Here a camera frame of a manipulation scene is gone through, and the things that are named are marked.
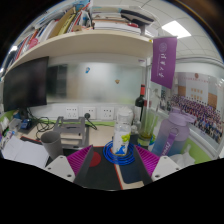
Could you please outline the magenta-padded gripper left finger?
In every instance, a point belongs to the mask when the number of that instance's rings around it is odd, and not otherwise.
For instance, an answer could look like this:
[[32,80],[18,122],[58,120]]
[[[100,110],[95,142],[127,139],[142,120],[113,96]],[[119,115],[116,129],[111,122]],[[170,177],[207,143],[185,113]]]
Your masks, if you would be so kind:
[[90,145],[69,156],[58,156],[44,170],[82,186],[93,155],[93,146]]

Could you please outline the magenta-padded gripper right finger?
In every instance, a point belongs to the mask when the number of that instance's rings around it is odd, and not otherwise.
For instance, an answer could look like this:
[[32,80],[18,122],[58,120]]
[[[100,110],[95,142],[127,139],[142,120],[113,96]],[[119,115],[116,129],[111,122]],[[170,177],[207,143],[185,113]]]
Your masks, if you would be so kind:
[[144,185],[180,170],[168,156],[159,157],[140,146],[134,146],[133,154]]

